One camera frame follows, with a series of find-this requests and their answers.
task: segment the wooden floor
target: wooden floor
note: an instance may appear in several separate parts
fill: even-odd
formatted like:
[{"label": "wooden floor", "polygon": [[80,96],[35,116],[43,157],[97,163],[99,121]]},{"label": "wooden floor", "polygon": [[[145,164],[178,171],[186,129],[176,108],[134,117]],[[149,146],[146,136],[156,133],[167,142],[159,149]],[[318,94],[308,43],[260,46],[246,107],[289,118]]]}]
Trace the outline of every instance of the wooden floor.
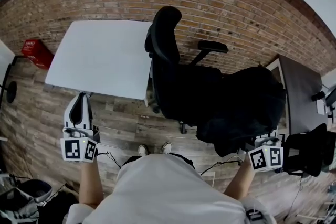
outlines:
[{"label": "wooden floor", "polygon": [[[0,135],[9,139],[2,144],[5,163],[9,172],[17,176],[32,174],[55,190],[64,183],[78,189],[80,165],[63,161],[59,144],[65,108],[77,92],[44,84],[46,74],[27,59],[19,59],[12,67],[8,83],[17,82],[17,96],[12,104],[4,98],[0,113]],[[99,151],[111,151],[120,164],[137,155],[140,144],[159,153],[166,141],[172,142],[173,152],[191,159],[198,172],[229,158],[220,158],[212,144],[197,140],[194,128],[189,128],[186,135],[180,134],[176,121],[154,114],[142,101],[94,94],[91,106],[94,124],[101,131]],[[103,189],[108,195],[113,191],[119,169],[104,155],[98,156],[98,161]],[[237,169],[236,164],[226,164],[210,170],[204,179],[224,191]],[[325,173],[304,179],[303,190],[286,223],[308,223],[296,214],[314,215],[324,201],[330,201],[332,197],[326,193],[333,180],[332,174]],[[299,177],[285,173],[258,173],[250,194],[258,197],[281,223],[297,194],[299,181]]]}]

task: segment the white desk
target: white desk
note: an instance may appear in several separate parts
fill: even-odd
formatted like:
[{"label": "white desk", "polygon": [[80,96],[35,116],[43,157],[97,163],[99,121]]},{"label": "white desk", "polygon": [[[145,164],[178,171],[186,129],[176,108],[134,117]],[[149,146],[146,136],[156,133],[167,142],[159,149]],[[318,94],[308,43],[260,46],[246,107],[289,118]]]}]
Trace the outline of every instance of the white desk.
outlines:
[{"label": "white desk", "polygon": [[46,83],[85,92],[146,100],[151,59],[144,49],[149,22],[73,22]]}]

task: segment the chair armrest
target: chair armrest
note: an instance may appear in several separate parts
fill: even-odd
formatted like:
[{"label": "chair armrest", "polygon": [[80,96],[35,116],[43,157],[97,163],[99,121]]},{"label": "chair armrest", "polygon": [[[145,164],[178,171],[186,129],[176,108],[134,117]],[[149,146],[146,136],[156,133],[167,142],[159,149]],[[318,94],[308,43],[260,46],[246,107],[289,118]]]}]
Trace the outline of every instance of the chair armrest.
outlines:
[{"label": "chair armrest", "polygon": [[227,46],[223,43],[209,41],[209,40],[201,40],[198,42],[198,49],[199,50],[210,50],[216,52],[227,53],[229,50]]}]

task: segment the black bag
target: black bag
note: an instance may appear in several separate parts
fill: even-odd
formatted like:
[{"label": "black bag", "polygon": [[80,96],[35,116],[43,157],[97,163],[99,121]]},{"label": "black bag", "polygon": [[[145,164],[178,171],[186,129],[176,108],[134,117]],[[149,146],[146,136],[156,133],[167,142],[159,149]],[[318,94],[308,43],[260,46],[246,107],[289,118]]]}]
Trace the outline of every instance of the black bag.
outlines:
[{"label": "black bag", "polygon": [[277,128],[286,92],[268,69],[251,67],[227,76],[221,90],[215,113],[197,126],[197,138],[214,144],[219,156]]}]

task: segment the shoe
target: shoe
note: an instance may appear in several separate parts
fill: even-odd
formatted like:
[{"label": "shoe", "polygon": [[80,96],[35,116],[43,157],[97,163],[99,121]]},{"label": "shoe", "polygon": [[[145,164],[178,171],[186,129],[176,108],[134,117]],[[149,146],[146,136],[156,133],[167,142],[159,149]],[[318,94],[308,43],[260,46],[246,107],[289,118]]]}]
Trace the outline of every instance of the shoe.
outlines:
[{"label": "shoe", "polygon": [[146,145],[140,145],[138,149],[138,155],[141,157],[147,156],[148,155],[148,148]]},{"label": "shoe", "polygon": [[169,154],[172,151],[172,143],[166,142],[162,146],[162,154]]}]

